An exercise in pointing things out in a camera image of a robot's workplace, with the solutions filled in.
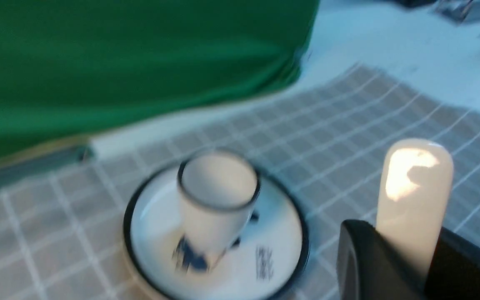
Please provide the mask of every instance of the green fabric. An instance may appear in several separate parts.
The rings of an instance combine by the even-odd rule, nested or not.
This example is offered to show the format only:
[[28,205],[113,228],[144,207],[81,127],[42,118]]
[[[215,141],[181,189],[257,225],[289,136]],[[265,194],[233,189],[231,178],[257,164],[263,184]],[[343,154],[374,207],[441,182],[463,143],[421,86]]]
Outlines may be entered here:
[[0,157],[286,87],[299,76],[317,7],[317,0],[0,0]]

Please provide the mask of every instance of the grid pattern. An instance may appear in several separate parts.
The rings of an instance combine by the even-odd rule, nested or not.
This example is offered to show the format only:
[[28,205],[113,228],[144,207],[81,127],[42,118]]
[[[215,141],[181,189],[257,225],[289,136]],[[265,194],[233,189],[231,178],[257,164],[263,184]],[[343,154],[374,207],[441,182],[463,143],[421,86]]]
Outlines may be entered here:
[[332,82],[104,162],[0,190],[0,300],[141,300],[121,220],[146,175],[197,150],[230,148],[286,184],[307,214],[312,256],[289,298],[335,300],[339,223],[375,223],[383,159],[410,137],[455,161],[444,226],[480,246],[480,114],[446,107],[379,70]]

